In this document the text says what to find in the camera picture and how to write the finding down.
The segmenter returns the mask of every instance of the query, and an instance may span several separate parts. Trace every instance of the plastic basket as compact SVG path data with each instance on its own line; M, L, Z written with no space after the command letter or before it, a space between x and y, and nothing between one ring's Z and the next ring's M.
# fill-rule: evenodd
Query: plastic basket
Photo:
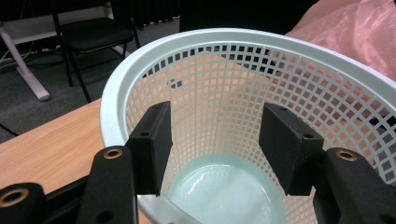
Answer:
M345 56L281 35L208 29L130 55L102 97L106 147L123 145L146 109L171 101L174 145L162 196L139 196L156 223L312 223L310 197L285 196L258 145L264 103L283 105L359 152L396 183L396 85Z

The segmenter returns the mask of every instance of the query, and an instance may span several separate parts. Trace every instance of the wooden table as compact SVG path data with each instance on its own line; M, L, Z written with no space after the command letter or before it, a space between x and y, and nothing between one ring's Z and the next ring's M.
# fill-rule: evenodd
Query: wooden table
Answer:
M1 144L0 189L36 182L49 193L88 175L104 147L99 107L97 100ZM139 221L150 223L140 211Z

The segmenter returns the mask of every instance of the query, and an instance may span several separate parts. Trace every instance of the floor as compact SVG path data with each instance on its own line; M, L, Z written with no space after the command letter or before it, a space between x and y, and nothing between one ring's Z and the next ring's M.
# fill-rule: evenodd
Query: floor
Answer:
M178 33L179 19L153 23L138 30L141 46L161 37ZM128 51L136 50L135 43ZM120 63L120 56L111 49L78 58L81 66L111 60L82 71L92 100L99 99L111 73ZM25 61L37 79L47 89L51 98L46 102L37 100L33 92L15 69L0 73L0 123L12 132L22 134L87 104L81 87L75 78L69 87L59 50L29 55ZM0 144L14 135L0 128Z

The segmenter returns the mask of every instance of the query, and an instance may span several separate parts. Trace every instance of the sheer pink cloth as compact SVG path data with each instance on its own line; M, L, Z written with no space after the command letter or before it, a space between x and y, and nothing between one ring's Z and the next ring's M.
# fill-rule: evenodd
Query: sheer pink cloth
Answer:
M393 0L319 0L287 36L332 49L396 81Z

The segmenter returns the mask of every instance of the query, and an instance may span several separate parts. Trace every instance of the chair seat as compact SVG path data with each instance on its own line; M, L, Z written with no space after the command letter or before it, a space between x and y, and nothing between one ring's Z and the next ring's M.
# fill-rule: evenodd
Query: chair seat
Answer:
M61 30L69 48L80 53L125 44L134 39L130 30L110 18L67 23L61 25Z

